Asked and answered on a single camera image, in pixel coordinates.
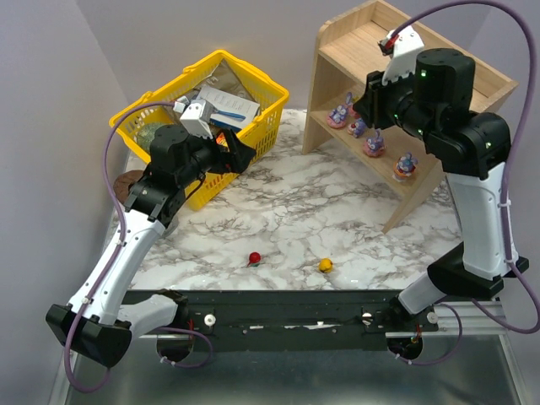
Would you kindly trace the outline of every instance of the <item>wooden shelf board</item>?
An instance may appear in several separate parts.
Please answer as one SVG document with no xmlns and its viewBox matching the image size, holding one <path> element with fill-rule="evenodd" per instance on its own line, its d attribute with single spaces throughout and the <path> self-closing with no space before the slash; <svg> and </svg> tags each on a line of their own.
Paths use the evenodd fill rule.
<svg viewBox="0 0 540 405">
<path fill-rule="evenodd" d="M 385 29 L 370 21 L 325 44 L 319 49 L 319 55 L 357 83 L 365 85 L 367 74 L 375 70 L 384 71 L 390 60 L 381 54 L 377 45 L 386 34 Z M 488 97 L 477 90 L 472 92 L 471 110 L 484 111 L 488 104 Z"/>
<path fill-rule="evenodd" d="M 354 86 L 347 91 L 352 91 L 354 95 L 361 95 L 362 93 L 359 89 L 359 86 Z M 347 132 L 346 127 L 333 129 L 327 125 L 328 112 L 345 101 L 347 91 L 321 105 L 317 110 L 310 112 L 310 117 L 325 128 L 334 138 L 344 143 L 364 164 L 368 165 L 375 173 L 381 176 L 394 192 L 402 197 L 405 196 L 412 189 L 416 179 L 419 178 L 423 166 L 426 166 L 429 162 L 432 163 L 435 157 L 425 153 L 424 144 L 419 139 L 412 138 L 398 127 L 388 128 L 382 132 L 386 144 L 386 152 L 382 156 L 378 158 L 367 156 L 362 148 L 365 139 L 375 134 L 373 129 L 368 130 L 364 136 L 356 139 Z M 354 119 L 349 117 L 348 124 L 351 122 L 354 122 Z M 413 176 L 400 183 L 392 177 L 393 167 L 396 160 L 406 152 L 412 153 L 418 159 L 418 165 Z"/>
</svg>

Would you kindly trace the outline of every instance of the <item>package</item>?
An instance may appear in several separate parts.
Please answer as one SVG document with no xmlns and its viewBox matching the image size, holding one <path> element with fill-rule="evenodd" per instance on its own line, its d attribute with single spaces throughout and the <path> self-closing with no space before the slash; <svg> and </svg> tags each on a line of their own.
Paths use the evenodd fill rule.
<svg viewBox="0 0 540 405">
<path fill-rule="evenodd" d="M 198 97 L 199 92 L 205 85 L 213 89 L 224 91 L 225 93 L 229 93 L 230 95 L 241 97 L 245 100 L 255 101 L 249 91 L 247 91 L 238 76 L 236 76 L 235 72 L 230 68 L 229 64 L 225 60 L 222 60 L 219 65 L 212 71 L 212 73 L 208 75 L 203 81 L 198 83 L 193 89 L 183 95 L 185 95 L 189 100 L 194 100 Z M 180 124 L 180 114 L 173 111 L 172 107 L 163 108 L 175 124 Z M 210 129 L 212 130 L 212 132 L 214 132 L 214 130 L 215 132 L 219 130 L 219 128 L 213 124 L 210 125 Z"/>
<path fill-rule="evenodd" d="M 255 101 L 242 99 L 207 85 L 202 87 L 197 98 L 208 101 L 215 108 L 210 116 L 214 125 L 230 127 L 236 131 L 250 125 L 261 107 Z"/>
</svg>

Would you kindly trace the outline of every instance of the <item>marble surface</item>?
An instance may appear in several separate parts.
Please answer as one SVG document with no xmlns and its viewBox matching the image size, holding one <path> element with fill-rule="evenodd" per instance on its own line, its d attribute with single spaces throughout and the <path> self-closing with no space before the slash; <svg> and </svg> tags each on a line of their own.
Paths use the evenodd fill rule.
<svg viewBox="0 0 540 405">
<path fill-rule="evenodd" d="M 302 155 L 304 123 L 305 111 L 285 110 L 276 146 L 202 210 L 182 208 L 131 287 L 402 289 L 459 242 L 445 186 L 382 234 L 397 195 L 336 140 Z M 252 251 L 259 267 L 246 267 Z"/>
</svg>

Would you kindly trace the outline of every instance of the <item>yellow basket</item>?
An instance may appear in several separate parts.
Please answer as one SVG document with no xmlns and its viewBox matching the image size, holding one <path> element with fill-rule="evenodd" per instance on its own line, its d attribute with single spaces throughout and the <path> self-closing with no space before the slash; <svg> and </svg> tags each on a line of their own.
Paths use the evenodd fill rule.
<svg viewBox="0 0 540 405">
<path fill-rule="evenodd" d="M 281 112 L 289 99 L 289 92 L 272 81 L 263 71 L 248 62 L 233 57 L 224 50 L 217 50 L 194 65 L 186 67 L 180 76 L 161 89 L 145 93 L 139 100 L 114 115 L 109 120 L 109 125 L 113 127 L 122 115 L 138 105 L 152 101 L 176 100 L 202 82 L 222 60 L 227 61 L 244 87 L 261 105 L 261 114 L 237 134 L 243 143 L 256 149 L 256 156 L 251 161 L 254 163 L 276 143 Z M 124 139 L 124 143 L 146 164 L 150 161 L 150 156 L 137 145 L 135 135 L 142 127 L 151 122 L 171 122 L 171 120 L 163 108 L 151 107 L 144 111 L 134 112 L 117 130 Z M 202 187 L 187 202 L 188 205 L 192 209 L 202 208 L 237 176 L 237 174 L 208 174 Z M 186 195 L 196 186 L 197 182 L 195 181 L 186 189 Z"/>
</svg>

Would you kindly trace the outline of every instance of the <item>white wall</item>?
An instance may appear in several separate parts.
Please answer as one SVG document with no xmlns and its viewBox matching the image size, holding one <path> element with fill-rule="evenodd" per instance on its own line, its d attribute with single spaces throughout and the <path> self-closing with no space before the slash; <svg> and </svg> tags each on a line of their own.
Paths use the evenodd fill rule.
<svg viewBox="0 0 540 405">
<path fill-rule="evenodd" d="M 445 0 L 391 0 L 409 14 Z M 289 106 L 305 108 L 317 31 L 362 0 L 78 0 L 90 28 L 130 101 L 154 90 L 211 51 L 224 48 L 290 91 Z M 427 18 L 468 47 L 487 15 L 470 6 Z M 459 16 L 459 27 L 456 19 Z"/>
<path fill-rule="evenodd" d="M 537 15 L 540 3 L 537 0 L 507 0 L 528 20 L 532 32 L 537 38 L 537 52 L 540 52 L 540 26 Z M 516 128 L 525 98 L 528 75 L 528 55 L 523 34 L 510 17 L 499 10 L 490 12 L 478 37 L 472 43 L 471 52 L 486 62 L 518 80 L 521 85 L 506 101 L 500 114 Z M 537 210 L 540 202 L 540 177 L 537 160 L 540 156 L 540 82 L 537 86 L 532 114 L 526 126 L 526 133 L 519 150 L 519 159 L 511 172 L 510 197 L 512 201 L 512 225 L 516 246 L 520 254 L 531 260 L 531 269 L 526 278 L 540 294 L 540 213 Z M 536 322 L 536 314 L 527 293 L 516 282 L 506 283 L 502 294 L 506 315 L 511 323 L 527 327 Z M 535 335 L 518 335 L 510 333 L 512 347 L 526 380 L 528 390 L 533 395 L 532 403 L 540 403 L 540 333 Z"/>
<path fill-rule="evenodd" d="M 74 1 L 3 2 L 0 55 L 0 403 L 43 405 L 61 352 L 45 314 L 102 247 L 100 155 L 127 101 Z"/>
</svg>

